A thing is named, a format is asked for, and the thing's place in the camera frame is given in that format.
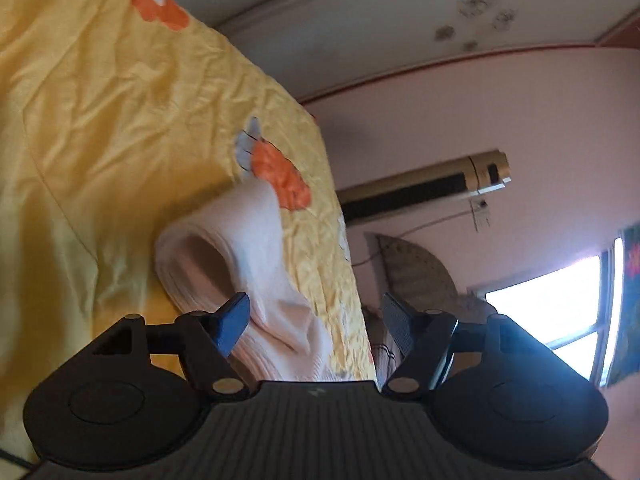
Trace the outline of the pink knitted small garment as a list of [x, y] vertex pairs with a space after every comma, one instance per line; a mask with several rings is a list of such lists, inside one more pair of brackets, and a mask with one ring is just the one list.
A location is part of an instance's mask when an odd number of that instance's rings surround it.
[[232, 356], [254, 379], [328, 382], [331, 336], [288, 276], [282, 236], [276, 192], [246, 180], [160, 233], [155, 272], [183, 313], [247, 294], [250, 319]]

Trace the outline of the grey padded headboard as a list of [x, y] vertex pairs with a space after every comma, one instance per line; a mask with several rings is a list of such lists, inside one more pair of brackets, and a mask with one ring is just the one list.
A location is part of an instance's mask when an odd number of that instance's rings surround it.
[[495, 312], [486, 301], [458, 292], [446, 266], [420, 245], [384, 234], [373, 235], [378, 253], [371, 263], [378, 288], [418, 311], [442, 310], [460, 321], [480, 323]]

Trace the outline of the bright window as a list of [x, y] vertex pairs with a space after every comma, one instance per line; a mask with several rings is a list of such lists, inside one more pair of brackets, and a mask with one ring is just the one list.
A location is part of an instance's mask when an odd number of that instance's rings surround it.
[[575, 372], [608, 383], [620, 328], [624, 241], [597, 255], [531, 278], [474, 288], [472, 294], [512, 318]]

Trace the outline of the gold tower fan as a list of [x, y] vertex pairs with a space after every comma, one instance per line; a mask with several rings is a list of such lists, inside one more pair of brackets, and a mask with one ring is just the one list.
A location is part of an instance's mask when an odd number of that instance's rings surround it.
[[498, 191], [510, 181], [508, 158], [495, 150], [343, 188], [337, 198], [346, 226], [354, 226], [438, 200]]

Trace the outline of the yellow floral quilt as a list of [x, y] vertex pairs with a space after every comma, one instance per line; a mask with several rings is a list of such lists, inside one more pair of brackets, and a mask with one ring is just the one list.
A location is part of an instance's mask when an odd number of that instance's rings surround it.
[[170, 322], [160, 231], [248, 174], [285, 201], [284, 262], [335, 379], [375, 375], [320, 129], [172, 0], [1, 0], [1, 447], [33, 462], [27, 396], [122, 316]]

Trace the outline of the white floral wardrobe door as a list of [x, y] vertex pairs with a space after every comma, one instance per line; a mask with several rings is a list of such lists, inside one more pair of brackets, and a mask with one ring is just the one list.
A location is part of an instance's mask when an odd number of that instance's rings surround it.
[[591, 46], [639, 0], [272, 0], [220, 31], [300, 100], [468, 55]]

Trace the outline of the white wall socket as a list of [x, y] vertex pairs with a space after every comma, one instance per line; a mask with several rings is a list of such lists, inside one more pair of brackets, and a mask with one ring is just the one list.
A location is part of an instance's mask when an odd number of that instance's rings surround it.
[[477, 233], [491, 227], [491, 214], [488, 201], [483, 197], [475, 197], [470, 201], [474, 229]]

